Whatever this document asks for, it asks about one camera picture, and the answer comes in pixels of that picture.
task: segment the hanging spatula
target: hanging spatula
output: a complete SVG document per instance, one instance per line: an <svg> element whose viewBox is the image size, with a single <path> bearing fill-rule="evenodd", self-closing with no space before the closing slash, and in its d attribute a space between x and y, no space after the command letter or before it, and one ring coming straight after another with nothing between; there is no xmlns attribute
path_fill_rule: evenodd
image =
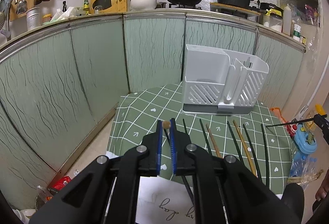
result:
<svg viewBox="0 0 329 224"><path fill-rule="evenodd" d="M21 15L23 13L26 13L26 11L27 11L27 1L21 0L17 5L16 14Z"/></svg>

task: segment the kitchen cabinet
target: kitchen cabinet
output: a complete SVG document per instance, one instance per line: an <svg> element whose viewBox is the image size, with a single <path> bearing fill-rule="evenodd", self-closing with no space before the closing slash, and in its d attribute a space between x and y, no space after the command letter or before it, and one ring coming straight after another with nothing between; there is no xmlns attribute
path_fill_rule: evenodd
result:
<svg viewBox="0 0 329 224"><path fill-rule="evenodd" d="M256 32L223 24L187 20L185 36L186 44L252 54Z"/></svg>
<svg viewBox="0 0 329 224"><path fill-rule="evenodd" d="M259 35L255 55L269 65L269 74L258 100L269 108L283 108L297 78L303 53L282 42Z"/></svg>
<svg viewBox="0 0 329 224"><path fill-rule="evenodd" d="M126 19L125 44L130 91L178 83L181 79L183 18Z"/></svg>
<svg viewBox="0 0 329 224"><path fill-rule="evenodd" d="M10 120L59 171L96 125L80 86L69 31L33 42L3 61L0 82Z"/></svg>
<svg viewBox="0 0 329 224"><path fill-rule="evenodd" d="M122 17L71 30L75 60L96 123L129 93Z"/></svg>
<svg viewBox="0 0 329 224"><path fill-rule="evenodd" d="M37 186L46 187L55 176L14 129L0 107L0 190L9 204L34 208Z"/></svg>

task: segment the dish drainer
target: dish drainer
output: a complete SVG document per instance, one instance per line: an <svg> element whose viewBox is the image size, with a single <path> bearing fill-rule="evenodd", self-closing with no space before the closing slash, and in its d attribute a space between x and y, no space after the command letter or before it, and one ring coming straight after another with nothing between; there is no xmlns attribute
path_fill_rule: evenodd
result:
<svg viewBox="0 0 329 224"><path fill-rule="evenodd" d="M183 111L248 114L269 73L259 57L220 48L186 45Z"/></svg>

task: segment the white bowl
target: white bowl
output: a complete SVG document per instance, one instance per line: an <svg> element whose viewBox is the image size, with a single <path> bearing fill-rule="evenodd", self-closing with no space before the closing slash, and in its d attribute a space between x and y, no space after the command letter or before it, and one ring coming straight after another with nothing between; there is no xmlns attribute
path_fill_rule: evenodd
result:
<svg viewBox="0 0 329 224"><path fill-rule="evenodd" d="M133 11L152 10L157 7L157 0L131 0L130 8Z"/></svg>

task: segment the green tablecloth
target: green tablecloth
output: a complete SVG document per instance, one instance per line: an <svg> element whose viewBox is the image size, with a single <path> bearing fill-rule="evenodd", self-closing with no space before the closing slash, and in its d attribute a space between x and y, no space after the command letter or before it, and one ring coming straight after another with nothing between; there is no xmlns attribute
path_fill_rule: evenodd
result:
<svg viewBox="0 0 329 224"><path fill-rule="evenodd" d="M151 88L138 93L122 96L116 109L115 119L112 125L108 151L120 156L128 149L139 145L142 137L155 132L157 120L176 119L177 129L184 131L183 118L187 126L192 143L206 148L199 118L203 125L209 124L215 137L216 143L223 156L233 154L237 156L231 133L226 125L230 121L235 137L238 141L244 163L250 169L246 155L242 148L239 136L233 125L235 120L242 127L246 125L251 142L254 146L263 182L265 183L265 154L261 130L261 123L265 125L279 124L280 121L262 103L254 106L248 115L237 116L213 116L192 115L182 112L182 84L168 84L163 87ZM269 151L270 189L275 194L282 194L286 185L292 161L294 144L283 127L265 128ZM242 129L242 134L247 142L247 137ZM181 177L172 174L170 147L163 136L162 158L160 176L166 179L183 183ZM213 155L216 155L212 142L208 138Z"/></svg>

